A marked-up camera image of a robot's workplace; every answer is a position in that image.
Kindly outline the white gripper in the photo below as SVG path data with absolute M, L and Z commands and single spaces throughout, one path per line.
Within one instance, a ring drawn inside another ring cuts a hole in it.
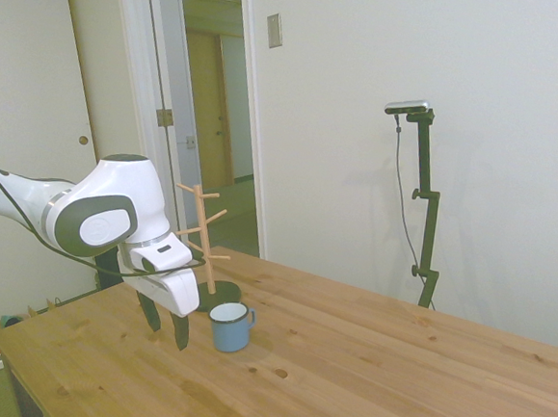
M 192 270 L 134 276 L 130 278 L 130 286 L 138 291 L 139 304 L 152 332 L 158 331 L 162 326 L 155 306 L 157 302 L 171 311 L 174 341 L 180 351 L 186 349 L 190 338 L 187 316 L 199 306 L 199 287 Z

